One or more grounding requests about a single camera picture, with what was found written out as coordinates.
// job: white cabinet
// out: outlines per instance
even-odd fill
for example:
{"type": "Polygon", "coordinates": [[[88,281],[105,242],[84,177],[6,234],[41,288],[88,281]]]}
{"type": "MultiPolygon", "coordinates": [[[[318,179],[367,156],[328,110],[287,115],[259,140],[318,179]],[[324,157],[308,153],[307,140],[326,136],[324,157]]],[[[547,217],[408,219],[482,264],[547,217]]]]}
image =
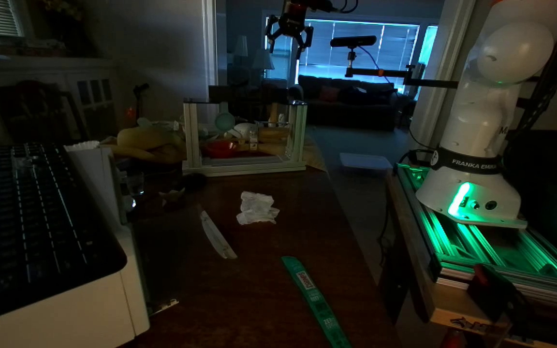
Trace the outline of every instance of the white cabinet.
{"type": "MultiPolygon", "coordinates": [[[[106,59],[13,57],[0,61],[0,87],[34,80],[56,84],[71,92],[75,106],[91,139],[117,135],[124,124],[119,85],[113,63],[106,59]]],[[[73,139],[80,132],[67,102],[66,119],[73,139]]],[[[7,130],[0,121],[0,143],[8,143],[7,130]]]]}

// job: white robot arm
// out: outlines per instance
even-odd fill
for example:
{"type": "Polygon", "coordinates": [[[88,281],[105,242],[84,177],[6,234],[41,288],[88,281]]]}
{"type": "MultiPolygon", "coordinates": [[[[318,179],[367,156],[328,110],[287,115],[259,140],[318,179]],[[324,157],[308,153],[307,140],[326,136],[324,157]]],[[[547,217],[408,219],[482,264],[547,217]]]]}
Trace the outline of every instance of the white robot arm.
{"type": "Polygon", "coordinates": [[[521,198],[498,169],[524,80],[557,38],[557,0],[502,0],[470,51],[449,121],[416,197],[461,223],[524,228],[521,198]]]}

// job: ruler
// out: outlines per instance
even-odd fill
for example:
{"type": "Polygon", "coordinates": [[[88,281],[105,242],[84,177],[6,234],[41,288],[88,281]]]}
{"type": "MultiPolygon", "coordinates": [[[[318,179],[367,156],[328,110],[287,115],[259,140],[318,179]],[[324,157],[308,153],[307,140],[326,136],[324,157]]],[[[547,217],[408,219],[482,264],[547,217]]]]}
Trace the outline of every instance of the ruler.
{"type": "Polygon", "coordinates": [[[338,320],[334,317],[332,309],[328,306],[321,291],[315,286],[311,277],[309,277],[302,263],[292,256],[283,256],[281,260],[283,260],[283,264],[287,267],[289,274],[292,275],[293,281],[302,291],[302,295],[307,300],[313,315],[315,315],[319,326],[323,330],[323,334],[330,341],[332,347],[351,348],[351,344],[338,325],[338,320]]]}

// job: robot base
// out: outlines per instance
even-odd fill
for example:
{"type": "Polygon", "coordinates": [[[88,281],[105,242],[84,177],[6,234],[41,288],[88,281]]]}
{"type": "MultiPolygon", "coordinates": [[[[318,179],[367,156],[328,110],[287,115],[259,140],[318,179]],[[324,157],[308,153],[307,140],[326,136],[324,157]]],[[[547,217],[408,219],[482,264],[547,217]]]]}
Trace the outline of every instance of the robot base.
{"type": "Polygon", "coordinates": [[[524,229],[517,218],[521,198],[501,174],[469,174],[442,167],[430,170],[416,192],[420,203],[458,223],[524,229]]]}

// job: lamp shade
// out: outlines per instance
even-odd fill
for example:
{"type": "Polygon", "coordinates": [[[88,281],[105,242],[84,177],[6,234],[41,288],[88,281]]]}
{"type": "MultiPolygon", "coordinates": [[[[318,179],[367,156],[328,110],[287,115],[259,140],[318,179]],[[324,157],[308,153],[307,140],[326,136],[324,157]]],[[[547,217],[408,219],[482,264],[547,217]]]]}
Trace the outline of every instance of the lamp shade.
{"type": "Polygon", "coordinates": [[[252,68],[263,70],[274,70],[274,63],[270,56],[270,51],[267,49],[257,49],[255,53],[255,60],[252,61],[252,68]]]}
{"type": "Polygon", "coordinates": [[[238,40],[236,41],[236,49],[234,50],[234,56],[248,57],[246,35],[238,35],[238,40]]]}

